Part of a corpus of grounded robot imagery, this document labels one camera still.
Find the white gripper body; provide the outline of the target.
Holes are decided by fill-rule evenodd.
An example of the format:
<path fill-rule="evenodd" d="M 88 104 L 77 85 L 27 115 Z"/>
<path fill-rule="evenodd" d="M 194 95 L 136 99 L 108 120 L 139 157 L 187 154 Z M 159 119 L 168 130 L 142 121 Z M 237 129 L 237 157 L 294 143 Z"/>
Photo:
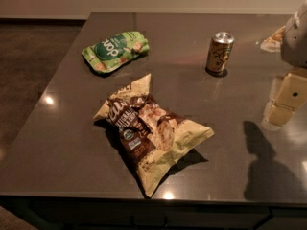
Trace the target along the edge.
<path fill-rule="evenodd" d="M 285 25 L 281 57 L 294 67 L 307 67 L 307 1 Z"/>

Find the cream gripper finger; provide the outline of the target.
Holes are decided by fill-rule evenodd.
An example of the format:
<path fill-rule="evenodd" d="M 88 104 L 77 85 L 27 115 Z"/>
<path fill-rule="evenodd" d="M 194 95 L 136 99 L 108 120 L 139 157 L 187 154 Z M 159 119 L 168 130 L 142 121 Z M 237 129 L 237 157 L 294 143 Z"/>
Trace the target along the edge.
<path fill-rule="evenodd" d="M 307 69 L 294 68 L 283 77 L 275 77 L 269 98 L 263 123 L 268 127 L 286 125 L 307 103 Z"/>

